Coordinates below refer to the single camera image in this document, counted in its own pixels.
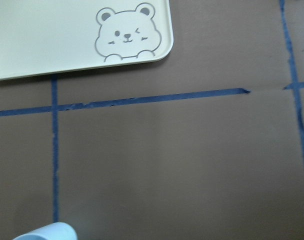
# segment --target white object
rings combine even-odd
[[[169,0],[0,0],[0,80],[158,61]]]
[[[70,225],[56,222],[18,236],[13,240],[78,240],[78,237]]]

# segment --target bear paw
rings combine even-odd
[[[111,63],[111,62],[119,62],[121,60],[122,60],[122,57],[120,55],[111,54],[111,55],[105,57],[104,62]]]
[[[146,59],[146,58],[151,58],[154,57],[155,53],[153,51],[150,50],[144,50],[144,51],[140,51],[138,53],[138,55],[136,56],[137,59]]]

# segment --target white cup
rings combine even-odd
[[[56,222],[18,236],[13,240],[78,240],[78,236],[70,225]]]

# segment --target blue tape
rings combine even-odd
[[[289,33],[289,29],[288,29],[286,15],[285,15],[285,0],[279,0],[279,4],[280,4],[280,10],[281,10],[281,18],[282,18],[282,25],[283,25],[286,48],[289,53],[288,63],[290,66],[291,78],[292,78],[292,84],[290,86],[293,91],[294,100],[295,100],[296,117],[297,117],[297,122],[298,122],[298,129],[299,129],[300,140],[301,140],[301,150],[303,153],[303,161],[304,161],[304,120],[303,120],[303,114],[302,114],[300,83],[299,83],[299,78],[298,78],[298,73],[297,73],[296,60],[295,60],[294,51],[293,51],[293,44],[292,44],[291,36]]]
[[[177,100],[185,100],[185,99],[249,94],[250,92],[251,91],[246,90],[244,88],[232,88],[232,89],[200,91],[200,92],[180,93],[180,94],[161,95],[161,96],[135,97],[135,98],[109,100],[109,101],[94,101],[88,104],[74,103],[74,104],[59,105],[58,110],[68,111],[68,110],[80,110],[80,109],[106,108],[106,107],[122,106],[122,105],[130,105],[130,104],[147,104],[147,103],[177,101]]]
[[[2,111],[0,111],[0,117],[26,115],[26,114],[41,114],[41,113],[48,113],[48,112],[51,112],[51,106],[31,107],[31,108],[13,109],[13,110],[2,110]]]
[[[51,77],[52,90],[52,131],[53,131],[53,222],[59,221],[59,122],[58,122],[58,80],[54,74]]]
[[[53,93],[57,94],[56,91],[57,91],[57,83],[56,81],[52,81],[52,94]],[[176,100],[184,100],[184,99],[198,99],[198,98],[219,97],[219,96],[227,96],[227,95],[249,94],[250,92],[251,91],[246,90],[244,88],[232,88],[232,89],[199,91],[199,92],[170,94],[170,95],[161,95],[161,96],[134,97],[134,98],[109,100],[109,101],[94,101],[88,104],[73,103],[73,104],[58,105],[57,96],[55,99],[52,99],[52,101],[56,103],[54,107],[58,111],[67,111],[67,110],[79,110],[79,109],[105,108],[105,107],[122,106],[129,104],[146,104],[146,103],[176,101]],[[53,112],[54,107],[43,106],[43,107],[23,108],[23,109],[14,109],[14,110],[3,110],[0,111],[0,117],[25,115],[25,114],[50,113]]]
[[[304,81],[303,82],[298,82],[298,83],[291,83],[289,85],[287,85],[284,89],[285,90],[292,90],[294,88],[294,85],[296,85],[296,87],[298,89],[304,89]]]

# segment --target bear illustration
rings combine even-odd
[[[96,20],[100,24],[95,49],[110,59],[153,57],[161,44],[161,34],[153,21],[155,8],[141,3],[135,10],[115,12],[112,8],[101,9]]]

